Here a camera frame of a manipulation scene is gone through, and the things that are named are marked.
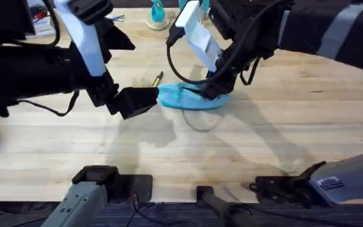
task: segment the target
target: black wire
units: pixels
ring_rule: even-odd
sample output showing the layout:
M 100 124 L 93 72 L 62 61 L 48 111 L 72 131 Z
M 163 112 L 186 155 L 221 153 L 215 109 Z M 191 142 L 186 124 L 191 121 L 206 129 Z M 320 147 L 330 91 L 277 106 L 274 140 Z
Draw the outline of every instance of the black wire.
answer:
M 57 16 L 54 13 L 54 9 L 52 7 L 52 5 L 50 4 L 49 0 L 43 0 L 43 3 L 45 5 L 45 7 L 47 8 L 47 10 L 50 13 L 51 19 L 53 21 L 54 24 L 54 29 L 55 29 L 55 38 L 53 40 L 53 42 L 49 43 L 49 44 L 29 44 L 29 43 L 24 43 L 24 42 L 20 42 L 17 40 L 11 41 L 10 43 L 12 44 L 16 44 L 16 45 L 21 45 L 21 46 L 39 46 L 39 47 L 44 47 L 44 46 L 49 46 L 49 47 L 55 47 L 58 42 L 60 42 L 60 24 L 58 22 Z
M 219 76 L 222 76 L 222 74 L 224 74 L 226 72 L 226 70 L 228 70 L 231 66 L 233 61 L 235 60 L 235 58 L 238 56 L 238 54 L 240 53 L 240 50 L 242 49 L 243 44 L 245 43 L 245 39 L 247 37 L 247 35 L 250 33 L 250 30 L 253 28 L 253 25 L 258 21 L 258 19 L 263 16 L 264 13 L 266 13 L 270 8 L 274 7 L 275 5 L 281 3 L 282 1 L 286 1 L 286 0 L 275 0 L 274 2 L 268 4 L 266 7 L 264 7 L 252 20 L 252 22 L 249 24 L 249 26 L 247 27 L 247 29 L 245 30 L 245 32 L 243 33 L 242 38 L 239 40 L 237 47 L 235 48 L 235 51 L 232 53 L 232 55 L 230 56 L 230 58 L 226 61 L 225 65 L 223 65 L 223 67 L 217 71 L 213 76 L 206 78 L 206 79 L 202 79 L 202 80 L 198 80 L 198 81 L 193 81 L 191 79 L 187 79 L 184 76 L 182 76 L 177 69 L 175 68 L 175 65 L 173 65 L 173 62 L 171 60 L 171 55 L 170 55 L 170 45 L 166 46 L 166 55 L 168 56 L 168 62 L 170 65 L 171 70 L 173 71 L 173 73 L 182 81 L 186 82 L 186 83 L 190 83 L 190 84 L 204 84 L 204 83 L 208 83 L 210 81 L 213 81 L 215 79 L 217 79 Z
M 56 111 L 56 110 L 54 110 L 54 109 L 52 109 L 50 107 L 46 107 L 45 105 L 41 105 L 41 104 L 29 101 L 29 100 L 18 100 L 18 101 L 16 101 L 16 104 L 29 103 L 29 104 L 34 105 L 35 107 L 39 107 L 39 108 L 43 108 L 45 110 L 48 110 L 48 111 L 52 112 L 53 114 L 56 114 L 59 117 L 63 117 L 65 115 L 67 115 L 74 108 L 78 96 L 79 96 L 79 91 L 74 91 L 74 94 L 71 97 L 71 100 L 69 101 L 68 109 L 67 109 L 67 111 L 65 113 L 58 112 L 58 111 Z
M 151 208 L 151 207 L 153 207 L 153 206 L 155 206 L 155 203 L 154 204 L 151 204 L 150 206 L 147 206 L 147 207 L 145 207 L 145 209 L 149 209 L 149 208 Z M 132 213 L 132 215 L 131 215 L 131 217 L 130 217 L 130 219 L 129 219 L 129 221 L 127 222 L 127 225 L 125 226 L 125 227 L 129 227 L 130 225 L 131 225 L 131 222 L 132 222 L 132 219 L 134 218 L 134 216 L 137 214 L 137 212 L 133 212 Z
M 281 213 L 273 212 L 273 211 L 266 211 L 266 210 L 248 205 L 248 204 L 242 204 L 242 206 L 245 207 L 246 210 L 248 210 L 248 211 L 250 211 L 250 209 L 251 209 L 251 210 L 258 211 L 258 212 L 262 212 L 264 214 L 279 216 L 279 217 L 287 218 L 287 219 L 294 219 L 297 221 L 305 221 L 305 222 L 309 222 L 309 223 L 325 224 L 325 225 L 337 226 L 337 227 L 361 227 L 361 226 L 355 226 L 355 225 L 345 224 L 345 223 L 336 223 L 334 221 L 327 221 L 327 220 L 316 219 L 316 218 L 305 218 L 305 217 L 294 216 L 294 215 L 289 215 L 289 214 L 281 214 Z
M 44 219 L 47 219 L 47 218 L 49 218 L 49 217 L 38 218 L 38 219 L 34 219 L 34 220 L 32 220 L 32 221 L 27 221 L 27 222 L 25 222 L 25 223 L 14 224 L 14 225 L 9 226 L 9 227 L 18 227 L 18 226 L 23 226 L 23 225 L 25 225 L 25 224 L 34 223 L 34 222 L 36 222 L 36 221 L 41 221 L 41 220 L 44 220 Z
M 253 67 L 251 68 L 251 72 L 250 72 L 250 76 L 249 79 L 247 81 L 245 81 L 245 77 L 243 77 L 243 71 L 240 72 L 240 80 L 242 80 L 242 83 L 247 86 L 247 85 L 251 85 L 251 82 L 253 82 L 253 79 L 255 78 L 255 73 L 256 73 L 256 69 L 258 66 L 258 63 L 260 62 L 260 58 L 257 57 L 255 60 L 255 63 L 253 64 Z
M 134 199 L 135 199 L 135 201 L 132 203 L 132 206 L 134 208 L 134 213 L 137 213 L 138 215 L 140 215 L 141 217 L 145 218 L 148 221 L 151 221 L 151 222 L 156 223 L 156 224 L 160 224 L 161 226 L 173 226 L 173 225 L 176 225 L 176 224 L 188 224 L 188 221 L 185 221 L 185 220 L 175 221 L 175 222 L 172 222 L 172 223 L 165 223 L 163 221 L 150 218 L 149 216 L 146 216 L 145 214 L 141 213 L 137 209 L 137 206 L 136 206 L 136 203 L 138 202 L 138 194 L 137 194 L 137 192 L 134 192 Z

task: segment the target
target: wooden tabletop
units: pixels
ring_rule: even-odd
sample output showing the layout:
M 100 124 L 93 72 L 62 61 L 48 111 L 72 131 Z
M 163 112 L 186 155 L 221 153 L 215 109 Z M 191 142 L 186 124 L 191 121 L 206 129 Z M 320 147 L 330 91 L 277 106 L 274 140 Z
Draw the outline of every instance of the wooden tabletop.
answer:
M 149 12 L 113 12 L 125 14 L 117 26 L 137 47 L 112 51 L 107 68 L 121 87 L 151 84 L 160 71 L 162 83 L 179 81 L 166 61 L 168 32 L 147 28 Z M 177 10 L 167 12 L 174 17 Z M 229 45 L 209 21 L 205 27 L 221 47 Z M 63 35 L 60 44 L 68 43 Z M 205 75 L 184 38 L 171 52 L 182 74 Z M 70 97 L 32 100 L 64 111 Z M 153 201 L 194 201 L 196 186 L 212 185 L 223 199 L 255 202 L 242 182 L 363 153 L 363 70 L 285 51 L 261 61 L 251 86 L 237 80 L 220 110 L 156 105 L 122 120 L 95 108 L 85 91 L 63 118 L 25 103 L 9 110 L 0 118 L 0 201 L 60 201 L 83 166 L 112 165 L 120 173 L 151 174 Z

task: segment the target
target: teal object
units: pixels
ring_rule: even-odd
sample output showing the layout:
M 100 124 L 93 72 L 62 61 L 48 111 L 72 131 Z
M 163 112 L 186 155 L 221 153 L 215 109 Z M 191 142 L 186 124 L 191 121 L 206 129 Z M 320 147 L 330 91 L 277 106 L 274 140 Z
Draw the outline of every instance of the teal object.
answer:
M 179 9 L 182 10 L 183 7 L 186 5 L 187 0 L 179 0 Z M 204 11 L 204 14 L 208 13 L 209 9 L 209 0 L 202 0 L 201 1 L 201 9 Z
M 228 95 L 220 95 L 214 100 L 208 100 L 199 95 L 201 86 L 188 83 L 161 84 L 159 101 L 164 107 L 182 110 L 213 110 L 228 103 Z
M 152 14 L 152 20 L 155 22 L 161 22 L 164 20 L 164 9 L 163 9 L 163 4 L 160 0 L 152 0 L 152 2 L 154 3 L 152 5 L 152 10 L 151 10 L 151 14 Z

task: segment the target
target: blue flip flop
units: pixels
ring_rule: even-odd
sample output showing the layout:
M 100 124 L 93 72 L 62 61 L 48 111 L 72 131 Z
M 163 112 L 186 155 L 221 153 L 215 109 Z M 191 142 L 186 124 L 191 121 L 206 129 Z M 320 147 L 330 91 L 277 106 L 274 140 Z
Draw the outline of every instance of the blue flip flop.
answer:
M 220 95 L 213 100 L 199 95 L 201 86 L 188 83 L 161 84 L 159 101 L 164 107 L 182 110 L 213 110 L 223 107 L 229 101 L 228 95 Z

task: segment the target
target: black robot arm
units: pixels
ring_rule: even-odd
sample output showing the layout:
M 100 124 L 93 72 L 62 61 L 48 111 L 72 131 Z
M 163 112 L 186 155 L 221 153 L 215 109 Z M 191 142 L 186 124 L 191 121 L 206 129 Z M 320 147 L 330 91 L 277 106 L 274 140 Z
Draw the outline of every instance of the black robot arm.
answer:
M 363 69 L 363 1 L 213 0 L 209 18 L 232 44 L 208 73 L 202 96 L 233 91 L 236 78 L 249 85 L 260 58 L 276 49 L 320 55 Z M 225 72 L 213 75 L 231 61 Z M 243 71 L 251 69 L 248 79 Z
M 52 18 L 55 18 L 49 1 L 44 0 L 44 3 Z M 31 103 L 58 116 L 64 116 L 74 106 L 80 90 L 88 92 L 94 106 L 105 105 L 110 114 L 120 112 L 124 119 L 142 114 L 156 104 L 159 93 L 157 88 L 129 87 L 119 91 L 118 84 L 113 82 L 110 73 L 105 69 L 105 64 L 112 56 L 109 50 L 135 49 L 128 36 L 112 20 L 105 18 L 113 9 L 109 0 L 55 2 L 72 38 L 68 48 L 56 47 L 53 45 L 56 42 L 44 45 L 19 41 L 25 38 L 26 33 L 34 32 L 30 15 L 26 17 L 29 14 L 27 3 L 0 0 L 1 4 L 10 8 L 12 15 L 18 17 L 13 18 L 13 21 L 6 21 L 5 16 L 0 15 L 0 116 L 8 117 L 8 107 L 20 102 Z M 88 55 L 91 52 L 99 58 Z M 98 72 L 92 71 L 97 66 Z M 74 92 L 74 96 L 65 113 L 24 100 L 71 92 Z

